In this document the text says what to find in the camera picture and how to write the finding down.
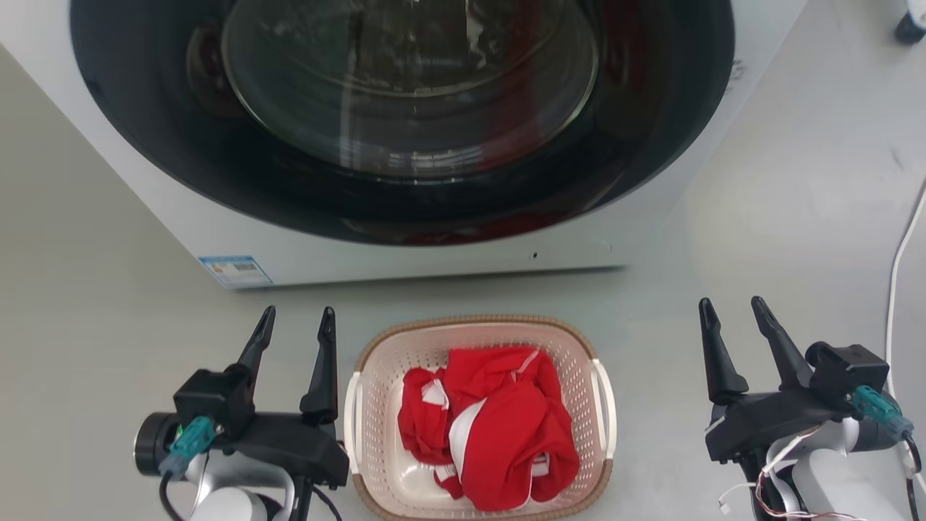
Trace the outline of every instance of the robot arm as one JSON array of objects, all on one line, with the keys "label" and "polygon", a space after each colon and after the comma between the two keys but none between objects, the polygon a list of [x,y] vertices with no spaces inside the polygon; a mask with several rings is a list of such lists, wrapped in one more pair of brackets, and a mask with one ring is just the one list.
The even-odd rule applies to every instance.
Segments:
[{"label": "robot arm", "polygon": [[[834,348],[825,342],[801,356],[762,298],[754,297],[752,308],[781,377],[777,392],[747,393],[720,337],[713,305],[709,299],[699,304],[707,392],[714,403],[705,433],[711,460],[740,465],[755,486],[759,521],[808,512],[903,519],[845,458],[851,451],[884,450],[911,439],[912,424],[881,391],[887,363],[862,346]],[[796,464],[779,468],[785,460]]]},{"label": "robot arm", "polygon": [[[319,326],[319,354],[300,413],[258,413],[254,388],[276,318],[268,307],[238,362],[223,372],[196,371],[174,394],[176,413],[152,413],[135,440],[135,464],[145,476],[163,476],[161,499],[169,516],[181,519],[166,501],[170,479],[198,484],[189,521],[305,521],[313,493],[333,504],[319,486],[334,490],[347,482],[349,461],[336,440],[337,347],[334,310]],[[214,437],[195,439],[182,453],[184,428],[208,425]],[[282,489],[284,504],[241,489]]]}]

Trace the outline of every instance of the laundry basket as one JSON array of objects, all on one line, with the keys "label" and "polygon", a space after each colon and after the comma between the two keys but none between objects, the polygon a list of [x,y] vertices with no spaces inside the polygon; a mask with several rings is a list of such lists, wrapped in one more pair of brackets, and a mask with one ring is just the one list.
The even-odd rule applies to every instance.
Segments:
[{"label": "laundry basket", "polygon": [[[402,447],[397,416],[402,378],[413,367],[446,366],[451,349],[532,345],[557,367],[563,404],[581,459],[575,481],[549,502],[518,510],[481,512],[453,500],[434,483],[433,467]],[[354,485],[368,508],[387,521],[517,519],[545,521],[574,515],[604,492],[617,443],[614,394],[588,340],[558,320],[485,315],[399,325],[375,337],[360,355],[344,403],[344,446]]]}]

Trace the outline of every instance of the gray floor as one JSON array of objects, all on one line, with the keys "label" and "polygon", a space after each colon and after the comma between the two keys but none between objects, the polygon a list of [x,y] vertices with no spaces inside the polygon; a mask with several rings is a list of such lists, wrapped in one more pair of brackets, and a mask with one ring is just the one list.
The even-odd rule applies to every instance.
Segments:
[{"label": "gray floor", "polygon": [[[326,305],[338,312],[342,392],[359,351],[394,324],[484,312],[571,322],[599,349],[619,405],[615,475],[581,518],[721,519],[716,498],[742,477],[704,448],[697,300],[714,299],[753,390],[777,385],[754,294],[799,345],[883,351],[891,259],[926,176],[926,48],[891,43],[894,7],[810,1],[640,266],[241,293],[187,255],[0,51],[0,518],[164,519],[156,482],[132,464],[135,430],[192,370],[230,362],[275,303],[256,395],[266,411],[296,410]],[[926,367],[926,225],[900,281],[898,394],[926,425],[914,382]],[[858,462],[904,505],[892,454]],[[191,495],[177,487],[178,502]],[[745,496],[728,518],[750,518]],[[350,488],[333,498],[345,519],[374,518]]]}]

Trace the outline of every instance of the red clothing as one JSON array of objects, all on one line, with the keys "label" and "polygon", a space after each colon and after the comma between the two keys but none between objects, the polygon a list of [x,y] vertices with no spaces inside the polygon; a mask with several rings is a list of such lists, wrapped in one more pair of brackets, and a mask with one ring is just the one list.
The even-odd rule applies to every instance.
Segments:
[{"label": "red clothing", "polygon": [[[422,399],[419,382],[426,378],[421,371],[427,374],[424,386],[440,378],[422,369],[406,375],[399,413],[403,444],[416,457],[422,452],[442,458],[450,454],[458,476],[447,478],[444,473],[444,481],[435,479],[454,497],[465,493],[483,511],[509,510],[529,498],[550,501],[575,479],[580,461],[572,420],[562,403],[556,367],[546,353],[522,346],[451,349],[442,382],[449,403],[443,424],[434,409],[439,407]],[[417,409],[428,418],[416,421],[414,429],[433,432],[408,430],[412,424],[402,418],[414,416]],[[436,440],[438,432],[449,438]],[[426,451],[422,439],[427,439]],[[441,464],[437,458],[432,461]]]}]

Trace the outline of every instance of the white washing machine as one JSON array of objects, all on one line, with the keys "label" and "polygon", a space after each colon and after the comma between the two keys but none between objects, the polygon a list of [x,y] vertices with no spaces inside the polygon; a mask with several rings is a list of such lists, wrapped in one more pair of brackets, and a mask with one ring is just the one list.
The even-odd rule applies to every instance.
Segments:
[{"label": "white washing machine", "polygon": [[223,285],[282,286],[633,263],[805,1],[6,0],[0,43]]}]

